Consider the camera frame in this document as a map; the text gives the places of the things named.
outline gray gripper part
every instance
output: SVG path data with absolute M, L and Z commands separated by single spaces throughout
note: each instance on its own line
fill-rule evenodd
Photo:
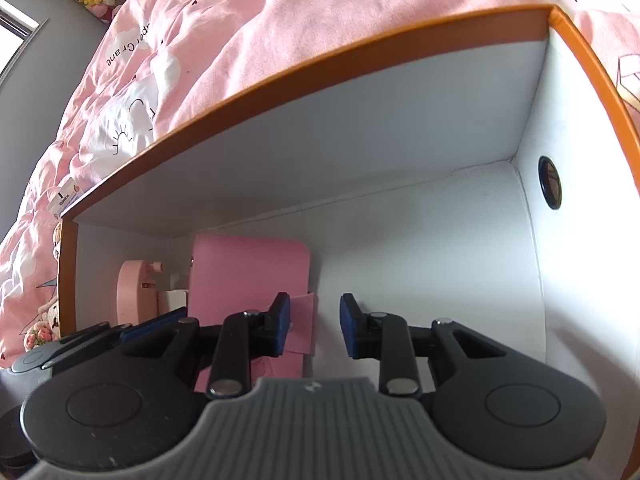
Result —
M 210 402 L 171 451 L 129 469 L 68 471 L 41 462 L 24 480 L 603 480 L 588 460 L 510 471 L 457 450 L 422 406 L 368 379 L 264 379 Z

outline black circular hub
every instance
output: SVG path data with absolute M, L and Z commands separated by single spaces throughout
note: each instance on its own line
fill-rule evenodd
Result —
M 180 352 L 172 347 L 174 336 L 185 347 L 190 340 L 178 340 L 180 330 L 193 335 L 198 325 L 132 340 L 36 389 L 21 413 L 33 452 L 65 469 L 105 471 L 175 447 L 203 408 L 201 395 L 175 375 Z
M 66 410 L 73 420 L 83 426 L 108 428 L 136 416 L 141 404 L 140 395 L 128 386 L 94 384 L 71 395 Z
M 44 356 L 45 355 L 42 350 L 34 348 L 33 350 L 30 350 L 26 354 L 17 358 L 11 368 L 17 374 L 28 372 L 29 370 L 33 370 L 35 367 L 43 364 Z
M 550 391 L 534 384 L 507 384 L 486 396 L 486 408 L 507 426 L 536 428 L 551 422 L 560 402 Z
M 442 355 L 430 414 L 467 454 L 505 468 L 589 458 L 604 430 L 598 396 L 580 381 L 457 323 L 434 324 Z

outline pink notebook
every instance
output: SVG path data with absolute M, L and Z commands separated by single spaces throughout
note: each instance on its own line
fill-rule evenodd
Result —
M 292 297 L 285 354 L 252 363 L 252 378 L 301 377 L 303 355 L 312 352 L 314 295 L 308 294 L 310 253 L 300 242 L 198 234 L 193 243 L 189 315 L 201 325 L 222 324 L 245 310 L 267 310 L 278 292 Z M 203 391 L 209 370 L 198 377 Z

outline black grommet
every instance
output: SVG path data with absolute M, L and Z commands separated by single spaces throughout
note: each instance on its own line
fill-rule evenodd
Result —
M 562 185 L 558 170 L 548 156 L 541 156 L 538 161 L 538 178 L 542 195 L 551 209 L 560 209 L 562 203 Z

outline bed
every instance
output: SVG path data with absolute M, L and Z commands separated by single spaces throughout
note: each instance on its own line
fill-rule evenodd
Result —
M 574 20 L 640 130 L 640 0 L 128 0 L 0 247 L 0 365 L 55 298 L 58 221 L 47 208 L 69 179 L 87 192 L 212 105 L 313 56 L 428 18 L 540 1 Z

